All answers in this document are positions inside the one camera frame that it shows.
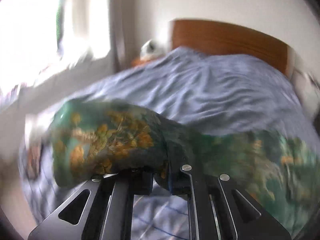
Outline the wooden bedside table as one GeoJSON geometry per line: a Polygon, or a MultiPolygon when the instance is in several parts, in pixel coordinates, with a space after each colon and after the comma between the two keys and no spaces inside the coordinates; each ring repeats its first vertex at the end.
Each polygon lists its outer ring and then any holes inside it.
{"type": "Polygon", "coordinates": [[[151,61],[152,60],[150,60],[150,59],[144,60],[144,59],[141,59],[140,57],[137,57],[131,62],[131,67],[143,66],[151,61]]]}

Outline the white window cabinet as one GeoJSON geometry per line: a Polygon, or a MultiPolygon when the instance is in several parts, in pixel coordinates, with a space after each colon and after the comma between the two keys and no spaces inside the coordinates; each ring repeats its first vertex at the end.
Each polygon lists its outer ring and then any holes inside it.
{"type": "Polygon", "coordinates": [[[102,59],[82,62],[26,89],[14,103],[1,111],[1,140],[19,139],[26,114],[39,113],[69,94],[111,75],[113,63],[113,54],[109,52],[102,59]]]}

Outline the green printed silk jacket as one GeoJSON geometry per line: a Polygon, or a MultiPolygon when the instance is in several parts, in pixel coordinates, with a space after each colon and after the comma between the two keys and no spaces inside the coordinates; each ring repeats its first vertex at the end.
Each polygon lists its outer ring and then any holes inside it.
{"type": "Polygon", "coordinates": [[[231,176],[292,237],[309,230],[319,210],[319,155],[276,131],[206,135],[147,108],[82,98],[63,104],[49,130],[60,187],[140,168],[168,187],[173,161],[199,159],[206,175],[231,176]]]}

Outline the brown wooden headboard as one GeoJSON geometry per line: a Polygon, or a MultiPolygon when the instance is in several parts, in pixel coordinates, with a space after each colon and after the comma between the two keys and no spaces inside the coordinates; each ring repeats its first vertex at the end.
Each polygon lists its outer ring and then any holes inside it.
{"type": "Polygon", "coordinates": [[[196,19],[171,22],[171,47],[188,47],[209,55],[246,54],[257,57],[287,77],[295,55],[285,42],[236,24],[196,19]]]}

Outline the blue checked bed cover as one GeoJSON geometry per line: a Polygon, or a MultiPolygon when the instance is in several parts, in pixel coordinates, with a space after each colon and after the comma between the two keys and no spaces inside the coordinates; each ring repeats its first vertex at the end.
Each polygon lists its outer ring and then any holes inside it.
{"type": "MultiPolygon", "coordinates": [[[[170,192],[170,171],[168,187],[159,185],[155,174],[146,168],[95,174],[73,187],[57,185],[49,127],[63,104],[80,98],[117,100],[147,108],[206,135],[276,131],[287,138],[299,138],[319,155],[319,137],[281,72],[249,55],[208,56],[180,47],[165,58],[82,89],[41,114],[44,131],[30,140],[20,163],[24,194],[37,226],[93,177],[145,171],[153,175],[152,191],[134,197],[130,239],[190,239],[187,196],[170,192]]],[[[318,238],[319,210],[309,230],[291,236],[318,238]]]]}

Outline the beige curtain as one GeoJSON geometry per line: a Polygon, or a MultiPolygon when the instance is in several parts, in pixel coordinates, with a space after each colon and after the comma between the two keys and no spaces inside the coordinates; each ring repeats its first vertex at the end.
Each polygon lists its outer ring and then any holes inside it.
{"type": "Polygon", "coordinates": [[[109,0],[111,55],[115,73],[130,68],[136,54],[135,1],[109,0]]]}

